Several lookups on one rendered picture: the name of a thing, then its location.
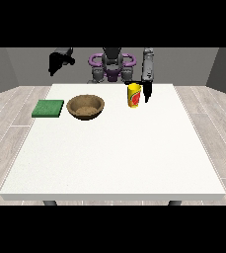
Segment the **brown wooden bowl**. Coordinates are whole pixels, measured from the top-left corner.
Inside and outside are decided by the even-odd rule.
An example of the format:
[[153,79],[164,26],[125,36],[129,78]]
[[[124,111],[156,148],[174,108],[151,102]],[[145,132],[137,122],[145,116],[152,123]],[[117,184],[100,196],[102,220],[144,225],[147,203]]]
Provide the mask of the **brown wooden bowl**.
[[67,111],[76,119],[89,121],[96,118],[104,109],[105,102],[96,95],[78,95],[66,104]]

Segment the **green square pad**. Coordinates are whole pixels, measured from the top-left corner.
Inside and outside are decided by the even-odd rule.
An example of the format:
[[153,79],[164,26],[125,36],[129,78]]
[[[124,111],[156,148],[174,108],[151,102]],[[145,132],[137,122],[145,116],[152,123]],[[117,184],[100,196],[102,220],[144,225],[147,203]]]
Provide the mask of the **green square pad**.
[[32,112],[33,118],[58,118],[60,116],[63,100],[39,100]]

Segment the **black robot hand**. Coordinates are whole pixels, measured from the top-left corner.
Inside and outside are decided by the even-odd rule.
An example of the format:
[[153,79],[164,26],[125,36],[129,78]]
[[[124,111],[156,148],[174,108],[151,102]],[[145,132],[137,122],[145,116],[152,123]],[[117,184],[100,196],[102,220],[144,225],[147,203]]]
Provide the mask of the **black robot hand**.
[[125,81],[124,82],[124,84],[127,87],[131,83],[136,83],[141,86],[141,93],[144,94],[144,102],[147,103],[152,94],[152,81],[140,80],[140,81]]
[[72,57],[73,50],[66,52],[55,51],[49,56],[48,72],[53,76],[63,65],[74,65],[75,59]]

